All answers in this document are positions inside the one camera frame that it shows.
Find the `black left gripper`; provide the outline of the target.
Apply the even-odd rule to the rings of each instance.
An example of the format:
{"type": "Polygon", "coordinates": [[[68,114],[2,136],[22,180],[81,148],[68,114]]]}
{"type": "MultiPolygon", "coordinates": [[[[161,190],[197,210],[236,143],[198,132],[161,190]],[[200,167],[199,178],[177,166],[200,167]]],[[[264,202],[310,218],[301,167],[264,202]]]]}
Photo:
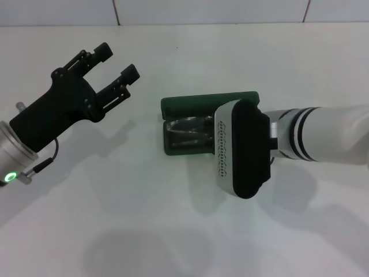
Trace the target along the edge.
{"type": "Polygon", "coordinates": [[[133,64],[97,94],[83,78],[112,55],[104,42],[93,53],[81,50],[65,65],[69,73],[61,69],[55,71],[51,88],[10,121],[10,127],[21,142],[39,152],[74,123],[81,120],[99,122],[105,117],[105,111],[128,99],[131,94],[127,86],[140,78],[133,64]]]}

